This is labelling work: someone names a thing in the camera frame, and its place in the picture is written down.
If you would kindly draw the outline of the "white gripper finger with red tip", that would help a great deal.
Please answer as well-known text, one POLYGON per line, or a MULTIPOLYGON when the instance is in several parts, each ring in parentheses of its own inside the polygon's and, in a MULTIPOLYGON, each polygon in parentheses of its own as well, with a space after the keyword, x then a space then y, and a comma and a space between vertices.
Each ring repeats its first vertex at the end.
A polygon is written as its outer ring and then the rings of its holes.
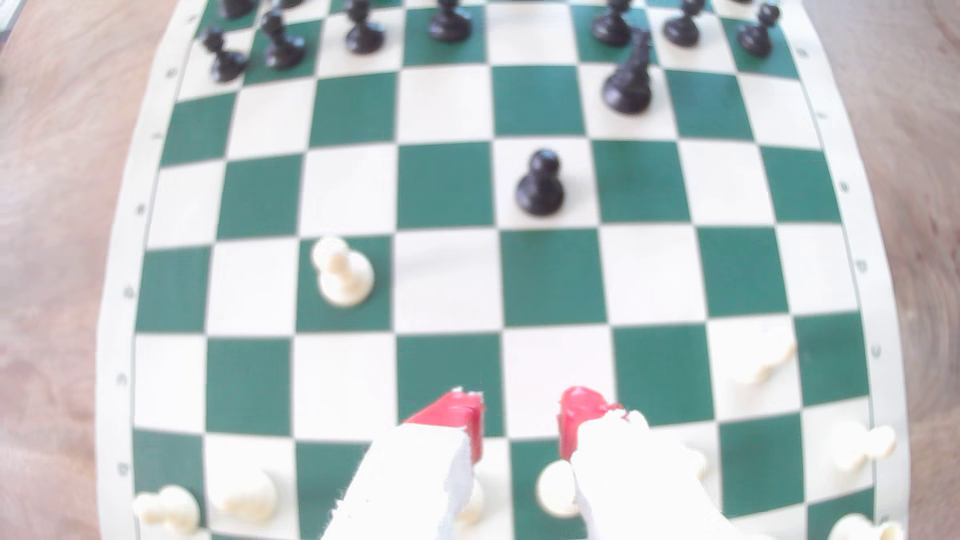
POLYGON ((559 398, 559 453, 588 539, 747 539, 713 502, 679 443, 594 389, 559 398))
POLYGON ((375 440, 321 539, 455 539, 483 515, 481 391, 453 387, 375 440))

